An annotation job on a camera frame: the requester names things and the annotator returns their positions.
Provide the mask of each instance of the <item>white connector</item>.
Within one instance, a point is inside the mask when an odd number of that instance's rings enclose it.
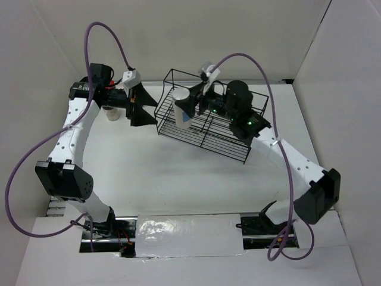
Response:
[[[220,74],[220,70],[219,69],[215,69],[212,73],[211,73],[211,70],[215,67],[216,65],[215,64],[212,64],[210,61],[206,62],[198,71],[199,74],[201,73],[205,73],[207,78],[208,78],[208,82],[207,84],[204,86],[204,89],[202,91],[202,94],[206,94],[207,91],[210,89],[210,87],[212,86],[213,82],[217,79],[217,76]]]

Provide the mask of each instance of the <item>plastic wrap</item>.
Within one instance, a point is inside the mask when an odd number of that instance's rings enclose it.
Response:
[[[239,214],[139,216],[136,257],[235,256],[244,253]]]

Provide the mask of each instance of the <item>orange wire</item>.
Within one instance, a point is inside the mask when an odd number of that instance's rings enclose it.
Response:
[[[123,231],[123,233],[124,233],[124,235],[126,236],[128,242],[129,242],[129,244],[131,245],[132,243],[130,242],[130,238],[129,238],[129,236],[127,235],[127,232],[125,232],[124,229],[122,229],[121,231]]]

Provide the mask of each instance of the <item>black joint cover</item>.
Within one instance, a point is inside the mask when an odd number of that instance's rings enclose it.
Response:
[[[310,225],[316,224],[339,200],[340,173],[335,169],[323,173],[318,182],[310,182],[311,188],[293,202],[297,215]]]
[[[35,172],[49,195],[63,200],[85,201],[93,190],[93,178],[75,164],[38,161]]]

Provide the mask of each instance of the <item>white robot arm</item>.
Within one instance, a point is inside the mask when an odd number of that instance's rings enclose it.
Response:
[[[83,152],[91,126],[100,108],[125,108],[132,126],[156,124],[156,120],[142,106],[157,106],[144,89],[136,70],[126,71],[122,78],[123,89],[110,87],[111,68],[91,64],[95,96],[90,108],[75,125],[71,124],[85,111],[88,104],[89,85],[86,78],[70,89],[70,101],[64,127],[47,161],[38,161],[35,171],[49,195],[65,200],[81,213],[88,213],[96,227],[111,231],[115,215],[93,192],[93,178],[82,169]]]

